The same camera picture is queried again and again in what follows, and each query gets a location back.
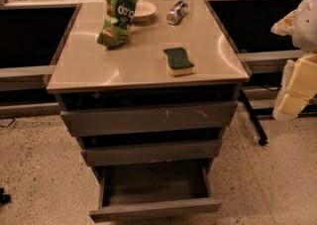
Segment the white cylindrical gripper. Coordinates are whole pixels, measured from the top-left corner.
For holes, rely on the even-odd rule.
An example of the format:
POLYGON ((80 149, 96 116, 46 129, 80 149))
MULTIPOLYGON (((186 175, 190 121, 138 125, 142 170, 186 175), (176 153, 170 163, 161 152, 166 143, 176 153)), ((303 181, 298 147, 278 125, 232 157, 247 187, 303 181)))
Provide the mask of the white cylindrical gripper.
MULTIPOLYGON (((291 36, 296 11, 274 23, 270 31, 280 36, 291 36)), ((317 55, 308 54, 298 60, 289 59, 283 70, 272 116, 278 121, 295 119, 317 94, 317 55)))

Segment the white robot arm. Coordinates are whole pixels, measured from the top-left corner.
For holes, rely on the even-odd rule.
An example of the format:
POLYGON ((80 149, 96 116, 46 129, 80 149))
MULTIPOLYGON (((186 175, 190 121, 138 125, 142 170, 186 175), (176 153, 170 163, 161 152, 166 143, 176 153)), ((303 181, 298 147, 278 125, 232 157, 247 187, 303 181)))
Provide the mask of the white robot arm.
POLYGON ((295 119, 317 94, 317 0, 303 0, 271 31, 290 35, 293 45, 304 51, 301 58, 286 62, 272 112, 275 120, 288 121, 295 119))

